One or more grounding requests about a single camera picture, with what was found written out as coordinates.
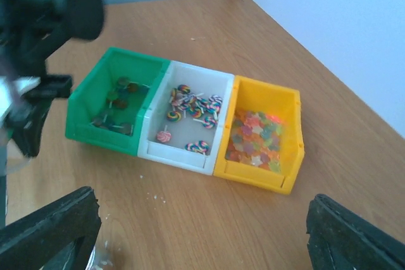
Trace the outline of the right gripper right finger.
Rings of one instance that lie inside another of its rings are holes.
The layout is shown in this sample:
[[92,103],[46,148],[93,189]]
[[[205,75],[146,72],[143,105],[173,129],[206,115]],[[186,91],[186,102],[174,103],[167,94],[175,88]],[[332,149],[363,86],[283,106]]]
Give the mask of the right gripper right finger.
[[404,244],[325,194],[309,203],[313,269],[404,269]]

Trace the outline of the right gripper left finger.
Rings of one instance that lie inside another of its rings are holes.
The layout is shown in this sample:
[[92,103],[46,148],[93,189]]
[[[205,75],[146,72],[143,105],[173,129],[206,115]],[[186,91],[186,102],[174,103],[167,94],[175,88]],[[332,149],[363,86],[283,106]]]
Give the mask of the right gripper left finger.
[[1,269],[86,269],[101,227],[91,187],[1,228]]

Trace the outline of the green plastic candy bin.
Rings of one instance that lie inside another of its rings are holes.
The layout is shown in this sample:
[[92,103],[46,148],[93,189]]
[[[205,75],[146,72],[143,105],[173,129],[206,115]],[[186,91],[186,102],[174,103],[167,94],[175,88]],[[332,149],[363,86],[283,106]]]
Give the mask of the green plastic candy bin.
[[67,138],[136,156],[170,60],[110,47],[68,99]]

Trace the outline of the white plastic candy bin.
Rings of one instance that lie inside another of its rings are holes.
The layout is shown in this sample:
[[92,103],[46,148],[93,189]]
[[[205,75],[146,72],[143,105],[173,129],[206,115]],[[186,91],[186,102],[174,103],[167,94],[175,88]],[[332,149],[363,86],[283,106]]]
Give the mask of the white plastic candy bin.
[[[212,175],[220,147],[235,76],[192,64],[172,61],[148,107],[137,156],[182,169]],[[206,128],[205,112],[196,118],[183,106],[170,103],[171,91],[186,85],[203,99],[221,98],[218,121]]]

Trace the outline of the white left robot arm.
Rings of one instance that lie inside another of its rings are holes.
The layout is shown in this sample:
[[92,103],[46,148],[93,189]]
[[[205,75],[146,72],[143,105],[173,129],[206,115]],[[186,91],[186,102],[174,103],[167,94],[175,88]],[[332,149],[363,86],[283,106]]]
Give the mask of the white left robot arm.
[[53,100],[72,91],[70,75],[47,71],[48,57],[103,26],[103,0],[1,0],[1,128],[24,157],[39,154]]

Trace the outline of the clear round jar lid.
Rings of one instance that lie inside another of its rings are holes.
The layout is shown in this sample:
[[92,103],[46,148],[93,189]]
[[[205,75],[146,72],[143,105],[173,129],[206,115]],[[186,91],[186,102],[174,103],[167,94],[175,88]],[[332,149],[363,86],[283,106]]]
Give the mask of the clear round jar lid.
[[30,163],[30,161],[31,158],[29,157],[8,158],[6,161],[5,175],[9,175],[23,169]]

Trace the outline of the orange plastic candy bin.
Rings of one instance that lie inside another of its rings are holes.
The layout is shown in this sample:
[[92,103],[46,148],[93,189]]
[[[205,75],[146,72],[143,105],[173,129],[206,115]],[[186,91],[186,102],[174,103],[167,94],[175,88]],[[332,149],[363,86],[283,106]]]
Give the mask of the orange plastic candy bin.
[[214,176],[288,195],[303,158],[299,91],[236,76]]

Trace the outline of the clear plastic jar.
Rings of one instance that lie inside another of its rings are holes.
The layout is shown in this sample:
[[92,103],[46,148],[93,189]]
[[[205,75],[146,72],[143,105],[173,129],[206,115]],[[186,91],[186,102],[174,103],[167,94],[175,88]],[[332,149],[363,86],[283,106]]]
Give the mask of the clear plastic jar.
[[113,247],[109,240],[97,240],[85,270],[113,270]]

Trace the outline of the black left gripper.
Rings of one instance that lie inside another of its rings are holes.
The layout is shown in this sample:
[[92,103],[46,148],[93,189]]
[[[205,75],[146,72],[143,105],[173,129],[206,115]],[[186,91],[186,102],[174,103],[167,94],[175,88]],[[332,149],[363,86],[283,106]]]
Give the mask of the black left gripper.
[[73,85],[71,75],[50,74],[33,80],[39,84],[24,92],[5,117],[9,138],[29,158],[39,154],[42,129],[53,100],[69,98]]

